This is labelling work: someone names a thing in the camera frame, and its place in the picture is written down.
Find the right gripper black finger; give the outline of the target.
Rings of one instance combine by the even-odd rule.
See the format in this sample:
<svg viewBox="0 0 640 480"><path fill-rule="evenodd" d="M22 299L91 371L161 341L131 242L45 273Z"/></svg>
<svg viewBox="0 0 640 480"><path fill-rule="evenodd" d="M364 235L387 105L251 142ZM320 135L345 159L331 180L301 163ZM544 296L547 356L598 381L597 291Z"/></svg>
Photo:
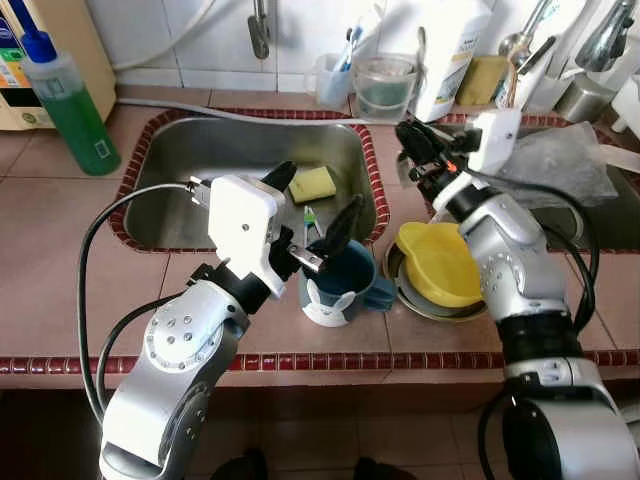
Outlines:
<svg viewBox="0 0 640 480"><path fill-rule="evenodd" d="M396 160L396 172L402 186L417 186L425 177L429 160L429 141L420 134L398 134L401 150Z"/></svg>
<svg viewBox="0 0 640 480"><path fill-rule="evenodd" d="M410 156L440 156L451 154L448 134L440 136L428 123L408 118L398 123L398 141L404 154Z"/></svg>

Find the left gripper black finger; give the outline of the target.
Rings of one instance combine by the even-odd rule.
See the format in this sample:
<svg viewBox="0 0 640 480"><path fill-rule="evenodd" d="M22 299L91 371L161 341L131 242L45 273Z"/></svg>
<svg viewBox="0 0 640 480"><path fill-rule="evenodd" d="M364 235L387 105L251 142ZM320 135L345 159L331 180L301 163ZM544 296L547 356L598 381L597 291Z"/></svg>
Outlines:
<svg viewBox="0 0 640 480"><path fill-rule="evenodd" d="M297 173L297 165L293 161L283 161L260 179L262 188L271 196L287 198L289 186Z"/></svg>
<svg viewBox="0 0 640 480"><path fill-rule="evenodd" d="M323 273L332 261L346 250L347 244L351 241L352 230L355 228L358 216L364 210L366 197L356 195L348 202L342 210L330 221L329 227L321 229L317 223L315 214L303 215L303 243L306 250L320 253L323 256Z"/></svg>

